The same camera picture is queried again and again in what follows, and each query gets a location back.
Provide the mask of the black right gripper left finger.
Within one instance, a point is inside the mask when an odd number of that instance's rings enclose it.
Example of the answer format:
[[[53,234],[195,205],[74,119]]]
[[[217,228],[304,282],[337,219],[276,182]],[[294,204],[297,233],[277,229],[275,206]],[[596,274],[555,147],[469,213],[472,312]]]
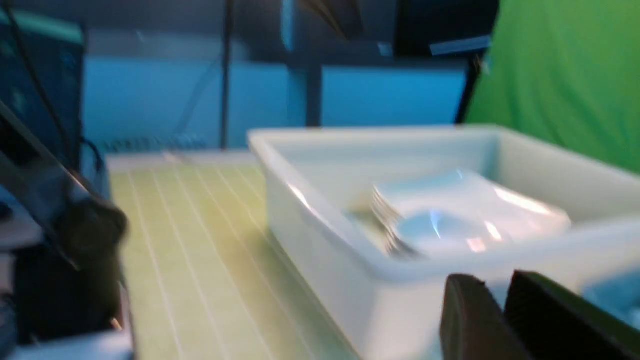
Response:
[[[444,360],[529,360],[486,284],[472,275],[451,274],[439,324]]]

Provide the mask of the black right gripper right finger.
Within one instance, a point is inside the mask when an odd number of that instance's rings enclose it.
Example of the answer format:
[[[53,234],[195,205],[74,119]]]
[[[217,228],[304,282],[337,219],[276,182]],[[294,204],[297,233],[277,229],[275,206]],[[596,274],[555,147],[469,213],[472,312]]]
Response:
[[[537,360],[637,360],[639,331],[550,278],[515,271],[505,319]]]

